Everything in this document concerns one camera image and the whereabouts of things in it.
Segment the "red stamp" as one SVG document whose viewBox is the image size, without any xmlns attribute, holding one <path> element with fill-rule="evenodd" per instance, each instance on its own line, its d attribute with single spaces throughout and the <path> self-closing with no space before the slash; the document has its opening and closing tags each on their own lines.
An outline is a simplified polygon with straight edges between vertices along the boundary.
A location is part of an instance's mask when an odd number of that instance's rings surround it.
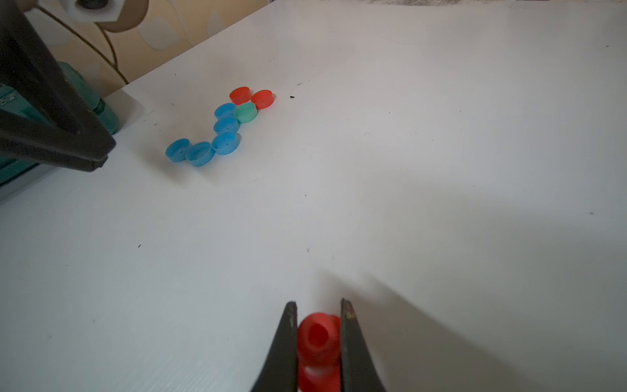
<svg viewBox="0 0 627 392">
<path fill-rule="evenodd" d="M 314 313 L 298 328 L 297 357 L 300 391 L 341 391 L 341 320 Z"/>
</svg>

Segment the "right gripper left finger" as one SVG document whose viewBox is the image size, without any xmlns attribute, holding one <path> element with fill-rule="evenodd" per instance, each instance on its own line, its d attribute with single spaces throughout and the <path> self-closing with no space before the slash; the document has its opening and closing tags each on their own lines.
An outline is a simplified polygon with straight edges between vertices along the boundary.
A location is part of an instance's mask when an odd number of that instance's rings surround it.
<svg viewBox="0 0 627 392">
<path fill-rule="evenodd" d="M 264 365 L 251 392 L 298 390 L 297 304 L 287 302 Z"/>
</svg>

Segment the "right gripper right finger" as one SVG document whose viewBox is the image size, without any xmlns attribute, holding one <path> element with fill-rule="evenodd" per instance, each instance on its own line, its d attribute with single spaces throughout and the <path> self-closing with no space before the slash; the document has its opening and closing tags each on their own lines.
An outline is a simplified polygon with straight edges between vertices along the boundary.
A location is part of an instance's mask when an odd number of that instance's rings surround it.
<svg viewBox="0 0 627 392">
<path fill-rule="evenodd" d="M 351 301 L 341 300 L 341 390 L 385 392 Z"/>
</svg>

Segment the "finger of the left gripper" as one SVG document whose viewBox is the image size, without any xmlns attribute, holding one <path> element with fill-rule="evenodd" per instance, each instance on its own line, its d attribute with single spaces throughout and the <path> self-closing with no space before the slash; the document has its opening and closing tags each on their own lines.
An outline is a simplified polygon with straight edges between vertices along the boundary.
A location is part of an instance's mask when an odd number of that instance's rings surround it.
<svg viewBox="0 0 627 392">
<path fill-rule="evenodd" d="M 82 172 L 101 168 L 116 142 L 94 114 L 64 112 L 60 120 L 51 126 L 3 110 L 1 154 Z"/>
<path fill-rule="evenodd" d="M 51 126 L 64 112 L 91 112 L 14 1 L 1 2 L 1 83 L 15 88 Z"/>
</svg>

